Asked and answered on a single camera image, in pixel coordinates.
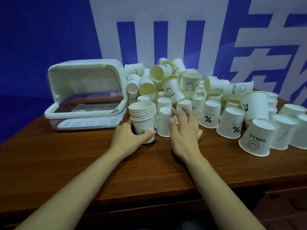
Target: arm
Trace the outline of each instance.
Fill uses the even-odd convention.
[[[109,150],[71,180],[16,229],[74,229],[112,170],[122,159],[131,155],[145,140],[150,139],[156,133],[148,131],[143,135],[134,135],[131,131],[131,125],[129,120],[117,126]]]
[[[219,230],[265,230],[262,224],[240,201],[235,193],[220,178],[201,155],[197,143],[195,126],[198,120],[187,108],[182,108],[187,116],[186,122],[181,113],[172,109],[179,122],[179,129],[170,119],[171,144],[174,153],[185,163],[193,181],[206,202]]]

